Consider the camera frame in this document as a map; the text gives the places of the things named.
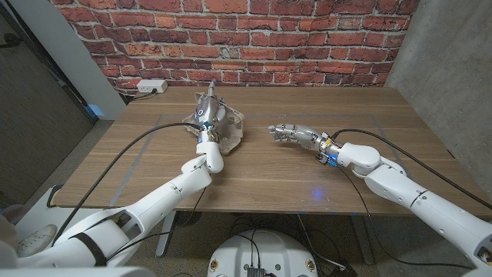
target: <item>power outlet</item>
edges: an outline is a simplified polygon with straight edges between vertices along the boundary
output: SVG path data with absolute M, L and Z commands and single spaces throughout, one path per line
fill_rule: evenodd
M 164 93 L 168 88 L 168 83 L 165 80 L 141 80 L 137 84 L 140 93 L 151 93 L 157 89 L 157 93 Z

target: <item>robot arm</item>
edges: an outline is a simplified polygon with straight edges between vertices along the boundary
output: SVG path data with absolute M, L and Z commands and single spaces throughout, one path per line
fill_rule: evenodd
M 492 272 L 492 225 L 410 180 L 397 163 L 365 145 L 332 141 L 326 133 L 304 125 L 272 125 L 276 142 L 297 142 L 316 151 L 326 165 L 351 167 L 375 194 L 410 209 L 432 229 L 462 251 L 479 269 Z

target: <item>gray floor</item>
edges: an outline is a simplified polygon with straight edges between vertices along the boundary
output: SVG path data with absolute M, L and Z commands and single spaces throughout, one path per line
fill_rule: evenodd
M 40 189 L 29 199 L 27 205 L 34 204 L 44 192 L 53 185 L 66 182 L 97 141 L 104 135 L 112 122 L 99 121 L 84 137 L 71 154 L 52 173 Z M 290 227 L 287 215 L 251 215 L 254 221 L 273 222 L 271 226 L 286 234 L 296 236 Z M 403 265 L 385 255 L 372 235 L 372 245 L 377 260 L 376 265 L 365 265 L 361 261 L 356 238 L 349 217 L 341 215 L 303 215 L 308 228 L 320 229 L 333 239 L 340 249 L 341 256 L 355 269 L 359 276 L 460 276 L 466 269 L 442 266 Z M 140 249 L 128 265 L 143 266 L 157 276 L 173 276 L 186 272 L 193 276 L 206 276 L 210 257 L 214 250 L 230 235 L 230 228 L 237 218 L 229 213 L 203 213 L 196 224 L 183 228 L 171 237 L 168 252 L 164 258 L 155 258 L 157 237 L 141 244 Z M 452 262 L 470 265 L 466 258 L 449 242 L 442 239 L 432 229 L 414 217 L 376 217 L 376 233 L 383 246 L 395 257 L 409 262 Z M 233 232 L 249 229 L 238 226 Z M 159 232 L 158 224 L 152 232 Z M 330 259 L 337 254 L 328 239 L 320 233 L 313 233 L 313 245 L 317 251 Z M 326 272 L 333 268 L 323 267 Z

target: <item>concrete wall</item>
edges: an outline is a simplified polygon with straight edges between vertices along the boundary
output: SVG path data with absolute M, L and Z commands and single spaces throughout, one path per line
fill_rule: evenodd
M 492 2 L 421 0 L 385 86 L 492 198 Z

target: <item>table leg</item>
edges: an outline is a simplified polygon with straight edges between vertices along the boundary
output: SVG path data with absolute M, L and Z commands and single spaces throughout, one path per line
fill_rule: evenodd
M 164 222 L 162 223 L 162 231 L 161 232 L 169 232 L 175 222 L 176 212 L 171 211 L 164 218 Z M 155 255 L 157 257 L 162 257 L 165 255 L 167 250 L 167 245 L 170 239 L 170 234 L 159 236 L 159 241 L 157 243 L 157 248 L 155 250 Z
M 366 265 L 374 264 L 374 252 L 371 242 L 369 241 L 369 232 L 367 231 L 367 216 L 352 215 L 351 221 L 354 227 L 359 249 L 361 250 L 362 259 Z

